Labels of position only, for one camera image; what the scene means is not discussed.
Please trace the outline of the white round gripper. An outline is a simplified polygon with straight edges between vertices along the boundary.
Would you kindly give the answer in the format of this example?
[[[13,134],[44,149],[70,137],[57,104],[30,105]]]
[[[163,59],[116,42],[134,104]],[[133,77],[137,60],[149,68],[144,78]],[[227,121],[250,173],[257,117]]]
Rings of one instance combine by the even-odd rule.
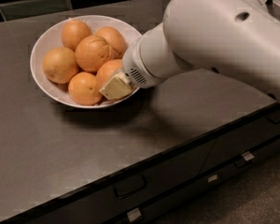
[[[163,79],[153,76],[146,68],[141,55],[142,40],[141,36],[127,48],[122,60],[123,70],[114,72],[100,89],[107,100],[118,100],[130,95],[134,91],[133,84],[147,89],[163,82]]]

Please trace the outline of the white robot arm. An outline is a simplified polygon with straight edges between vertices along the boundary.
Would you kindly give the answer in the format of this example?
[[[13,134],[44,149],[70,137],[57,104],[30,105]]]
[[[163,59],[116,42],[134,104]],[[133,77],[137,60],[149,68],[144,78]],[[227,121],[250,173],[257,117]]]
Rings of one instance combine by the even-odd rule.
[[[280,103],[280,21],[257,0],[171,0],[162,23],[128,47],[100,93],[121,99],[199,68],[216,68]]]

